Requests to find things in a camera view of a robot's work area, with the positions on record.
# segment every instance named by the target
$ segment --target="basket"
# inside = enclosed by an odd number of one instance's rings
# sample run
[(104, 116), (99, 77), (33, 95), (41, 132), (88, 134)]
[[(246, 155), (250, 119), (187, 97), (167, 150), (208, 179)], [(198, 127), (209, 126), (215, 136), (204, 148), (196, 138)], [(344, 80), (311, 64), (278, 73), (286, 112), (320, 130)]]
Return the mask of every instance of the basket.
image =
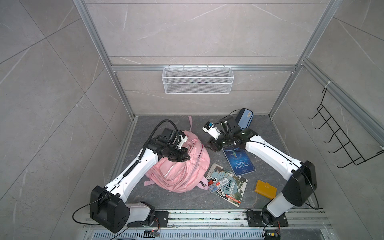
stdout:
[(225, 66), (164, 67), (166, 94), (230, 93), (233, 71)]

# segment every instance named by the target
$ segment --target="book cover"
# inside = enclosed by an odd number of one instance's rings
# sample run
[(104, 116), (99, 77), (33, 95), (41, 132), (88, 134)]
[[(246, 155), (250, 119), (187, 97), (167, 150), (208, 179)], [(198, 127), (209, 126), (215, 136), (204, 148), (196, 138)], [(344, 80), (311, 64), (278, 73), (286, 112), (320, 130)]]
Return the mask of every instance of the book cover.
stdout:
[(225, 177), (229, 180), (229, 183), (213, 194), (216, 194), (236, 207), (239, 207), (241, 200), (243, 199), (248, 180), (240, 176), (237, 177), (233, 172), (214, 163), (207, 173), (208, 185), (213, 184), (214, 182)]
[(244, 149), (226, 147), (223, 148), (223, 152), (235, 176), (241, 176), (256, 170)]

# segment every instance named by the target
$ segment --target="blue book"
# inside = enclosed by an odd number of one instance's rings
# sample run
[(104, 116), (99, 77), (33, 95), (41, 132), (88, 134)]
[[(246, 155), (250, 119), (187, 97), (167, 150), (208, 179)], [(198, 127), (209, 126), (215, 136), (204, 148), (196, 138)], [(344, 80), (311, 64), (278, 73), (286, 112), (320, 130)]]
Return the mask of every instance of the blue book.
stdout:
[(223, 147), (223, 152), (236, 177), (256, 170), (244, 149)]

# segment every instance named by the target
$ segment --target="backpack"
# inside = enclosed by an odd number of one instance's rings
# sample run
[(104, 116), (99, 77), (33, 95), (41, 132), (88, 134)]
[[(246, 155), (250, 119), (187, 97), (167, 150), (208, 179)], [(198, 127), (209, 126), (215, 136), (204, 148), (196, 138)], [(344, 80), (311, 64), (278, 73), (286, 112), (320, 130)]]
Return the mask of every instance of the backpack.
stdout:
[[(192, 117), (188, 117), (192, 128)], [(209, 167), (209, 155), (200, 139), (191, 132), (191, 128), (189, 131), (183, 131), (188, 137), (183, 147), (188, 149), (190, 159), (185, 162), (171, 162), (167, 157), (162, 157), (146, 172), (150, 181), (144, 182), (145, 186), (156, 183), (170, 192), (186, 192), (196, 186), (208, 189), (204, 174)]]

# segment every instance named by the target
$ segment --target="wall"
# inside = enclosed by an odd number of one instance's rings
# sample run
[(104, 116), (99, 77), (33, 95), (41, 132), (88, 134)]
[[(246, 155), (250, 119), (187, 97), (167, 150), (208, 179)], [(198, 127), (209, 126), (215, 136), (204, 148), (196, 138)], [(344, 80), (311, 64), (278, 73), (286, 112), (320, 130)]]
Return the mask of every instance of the wall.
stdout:
[(1, 239), (73, 239), (128, 123), (71, 0), (0, 2)]
[[(328, 1), (86, 2), (112, 63), (144, 65), (296, 64)], [(166, 95), (161, 72), (119, 72), (136, 114), (267, 114), (288, 76), (235, 72), (229, 95)]]
[[(317, 43), (310, 59), (378, 122), (383, 120), (384, 51), (382, 1), (345, 0)], [(305, 69), (299, 74), (273, 120), (290, 153), (312, 161), (318, 178), (320, 206), (340, 239), (383, 239), (384, 235), (384, 154), (355, 166), (344, 150), (330, 154), (341, 145), (331, 129), (316, 114), (323, 86)], [(361, 155), (368, 159), (381, 146), (329, 93), (324, 106), (351, 139)], [(343, 143), (345, 136), (337, 134)], [(358, 154), (347, 145), (356, 159)]]

